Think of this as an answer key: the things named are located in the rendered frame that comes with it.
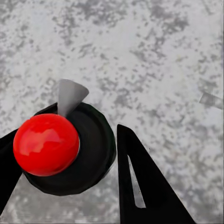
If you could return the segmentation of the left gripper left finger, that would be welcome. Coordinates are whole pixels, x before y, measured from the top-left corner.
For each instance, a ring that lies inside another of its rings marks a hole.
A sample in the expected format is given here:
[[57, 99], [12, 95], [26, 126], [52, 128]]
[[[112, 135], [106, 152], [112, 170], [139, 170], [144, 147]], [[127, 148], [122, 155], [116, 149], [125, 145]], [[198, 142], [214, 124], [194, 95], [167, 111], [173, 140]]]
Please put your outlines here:
[[17, 131], [18, 129], [0, 139], [0, 216], [22, 174], [13, 152]]

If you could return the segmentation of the insectifuge atomizer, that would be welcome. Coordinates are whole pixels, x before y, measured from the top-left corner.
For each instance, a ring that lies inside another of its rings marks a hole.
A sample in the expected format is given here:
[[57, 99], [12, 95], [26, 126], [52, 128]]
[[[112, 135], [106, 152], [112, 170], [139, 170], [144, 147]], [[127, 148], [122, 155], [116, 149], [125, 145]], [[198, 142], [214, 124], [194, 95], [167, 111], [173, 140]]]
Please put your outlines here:
[[111, 170], [117, 143], [105, 116], [81, 103], [90, 93], [87, 88], [60, 78], [57, 89], [58, 102], [35, 113], [18, 129], [14, 157], [25, 177], [42, 192], [80, 194]]

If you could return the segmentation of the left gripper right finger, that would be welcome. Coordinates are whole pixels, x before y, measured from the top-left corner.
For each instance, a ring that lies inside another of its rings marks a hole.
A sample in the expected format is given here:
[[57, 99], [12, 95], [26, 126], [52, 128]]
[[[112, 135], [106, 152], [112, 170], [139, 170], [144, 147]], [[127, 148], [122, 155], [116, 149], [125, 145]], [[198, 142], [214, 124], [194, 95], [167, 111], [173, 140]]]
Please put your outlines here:
[[[135, 132], [117, 125], [120, 224], [196, 224]], [[135, 205], [130, 157], [146, 205]]]

